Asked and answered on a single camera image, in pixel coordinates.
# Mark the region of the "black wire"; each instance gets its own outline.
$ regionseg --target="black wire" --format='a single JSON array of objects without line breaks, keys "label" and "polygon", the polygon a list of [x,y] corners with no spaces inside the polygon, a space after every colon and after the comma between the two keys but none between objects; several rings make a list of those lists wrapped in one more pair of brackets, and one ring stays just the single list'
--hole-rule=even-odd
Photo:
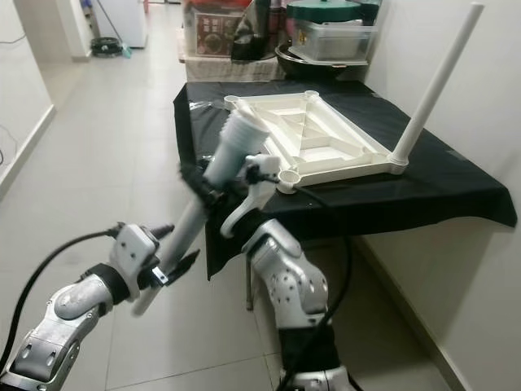
[{"label": "black wire", "polygon": [[21,37],[16,38],[14,41],[0,41],[2,45],[13,45],[14,43],[20,42],[22,39],[27,37],[27,35],[22,35]]},{"label": "black wire", "polygon": [[40,264],[40,266],[34,271],[31,278],[25,284],[24,290],[20,294],[18,302],[16,303],[15,312],[11,318],[11,325],[9,327],[9,336],[7,337],[6,347],[3,350],[2,358],[0,358],[0,371],[4,369],[6,366],[7,360],[9,359],[9,355],[11,354],[11,350],[13,348],[13,344],[15,343],[16,331],[18,329],[18,323],[20,321],[20,316],[22,314],[22,309],[24,308],[25,301],[27,300],[27,296],[31,292],[34,283],[40,276],[40,274],[44,271],[44,269],[50,264],[50,262],[58,256],[63,250],[73,246],[74,244],[78,244],[85,240],[98,238],[100,236],[112,236],[114,233],[114,229],[95,232],[88,235],[79,236],[75,239],[69,240],[67,243],[62,244],[56,250],[54,250],[51,254],[47,256],[46,259]]},{"label": "black wire", "polygon": [[349,384],[355,389],[355,391],[364,391],[364,389],[357,383],[356,380],[353,379],[351,375],[348,374]]},{"label": "black wire", "polygon": [[338,217],[335,214],[335,211],[333,208],[324,201],[323,198],[316,195],[312,191],[309,191],[307,189],[304,189],[303,187],[294,186],[293,187],[296,191],[299,193],[302,193],[306,195],[307,197],[311,198],[312,200],[316,201],[320,206],[322,206],[325,210],[329,212],[329,214],[333,217],[333,219],[336,221],[337,226],[340,230],[340,235],[342,236],[342,240],[344,241],[345,247],[346,247],[346,271],[345,271],[345,277],[344,282],[342,284],[342,287],[338,293],[338,295],[333,300],[333,303],[327,310],[327,312],[324,314],[324,317],[322,320],[318,323],[317,327],[315,328],[315,331],[311,335],[311,337],[308,338],[308,340],[304,343],[303,348],[300,350],[300,352],[296,355],[296,360],[291,364],[291,366],[286,370],[286,374],[280,381],[280,384],[277,387],[276,391],[283,391],[290,380],[293,378],[293,376],[296,373],[296,368],[300,365],[302,360],[306,357],[306,354],[308,350],[311,348],[311,346],[314,344],[317,337],[324,331],[324,328],[327,326],[330,319],[333,317],[335,312],[340,306],[340,303],[344,299],[348,288],[349,283],[351,282],[351,275],[352,275],[352,248],[351,248],[351,242],[349,241],[348,236],[344,233],[343,224],[340,222]]},{"label": "black wire", "polygon": [[[11,134],[9,129],[6,128],[4,125],[0,124],[0,129],[3,129],[7,133],[7,137],[9,137],[12,140],[12,142],[15,144],[15,157],[16,157],[16,155],[18,153],[18,142],[16,141],[16,138],[13,137],[13,135]],[[3,154],[2,149],[0,149],[0,165],[3,165],[4,162],[5,162],[5,156]]]}]

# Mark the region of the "white wall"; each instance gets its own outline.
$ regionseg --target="white wall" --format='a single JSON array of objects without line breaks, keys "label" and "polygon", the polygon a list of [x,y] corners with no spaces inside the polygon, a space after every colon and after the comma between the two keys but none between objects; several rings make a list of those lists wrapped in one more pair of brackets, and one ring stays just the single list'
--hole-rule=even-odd
[{"label": "white wall", "polygon": [[63,23],[70,55],[86,57],[90,53],[90,40],[93,38],[87,20],[78,0],[56,0],[60,19]]},{"label": "white wall", "polygon": [[[469,2],[384,0],[366,84],[412,114]],[[426,127],[508,186],[521,211],[521,2],[483,2]],[[461,218],[368,240],[469,389],[521,389],[520,230]]]},{"label": "white wall", "polygon": [[[13,41],[23,34],[13,1],[0,0],[0,41]],[[0,44],[0,125],[10,130],[19,148],[50,106],[27,39],[13,45]],[[2,132],[0,129],[0,143],[7,143]],[[0,165],[0,176],[6,167]]]},{"label": "white wall", "polygon": [[42,64],[71,61],[56,2],[15,0],[15,5],[37,62]]}]

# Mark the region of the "white refrigerator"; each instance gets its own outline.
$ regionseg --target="white refrigerator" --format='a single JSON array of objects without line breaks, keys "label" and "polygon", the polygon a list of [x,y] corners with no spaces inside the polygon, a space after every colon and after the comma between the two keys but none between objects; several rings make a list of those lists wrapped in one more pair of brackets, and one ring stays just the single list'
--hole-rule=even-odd
[{"label": "white refrigerator", "polygon": [[130,47],[145,47],[148,32],[143,0],[92,0],[100,35],[117,37],[99,3],[124,43]]}]

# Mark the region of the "baseboard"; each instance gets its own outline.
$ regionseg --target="baseboard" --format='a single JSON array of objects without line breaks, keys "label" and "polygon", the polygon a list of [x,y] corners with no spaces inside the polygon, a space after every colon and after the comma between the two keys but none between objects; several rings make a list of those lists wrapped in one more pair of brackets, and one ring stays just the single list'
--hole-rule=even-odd
[{"label": "baseboard", "polygon": [[396,284],[396,281],[388,273],[384,263],[374,254],[367,241],[357,236],[353,239],[356,250],[364,257],[368,265],[373,269],[380,283],[386,289],[387,293],[395,303],[397,309],[401,312],[404,320],[409,324],[417,337],[420,344],[431,356],[431,360],[438,367],[441,375],[444,377],[447,385],[453,391],[470,391],[471,388],[466,384],[458,370],[447,356],[444,350],[439,347],[432,337],[432,334],[419,319],[418,314],[407,301],[404,293]]},{"label": "baseboard", "polygon": [[36,124],[31,134],[20,147],[15,161],[13,161],[11,166],[8,167],[0,176],[0,200],[7,193],[9,187],[14,182],[16,175],[18,175],[19,171],[24,166],[24,163],[27,161],[29,156],[31,156],[31,152],[38,143],[38,140],[45,133],[49,124],[52,122],[55,114],[56,108],[54,104],[51,104],[40,121]]},{"label": "baseboard", "polygon": [[86,55],[74,55],[72,56],[73,63],[88,63],[92,57],[92,51],[89,51]]}]

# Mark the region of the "black bowl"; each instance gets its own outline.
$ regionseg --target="black bowl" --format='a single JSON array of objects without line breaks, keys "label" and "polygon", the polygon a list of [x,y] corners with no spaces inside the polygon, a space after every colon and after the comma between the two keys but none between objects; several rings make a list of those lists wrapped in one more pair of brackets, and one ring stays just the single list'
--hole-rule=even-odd
[{"label": "black bowl", "polygon": [[292,79],[334,79],[345,66],[315,65],[291,53],[289,44],[283,43],[275,48],[277,60],[287,77]]}]

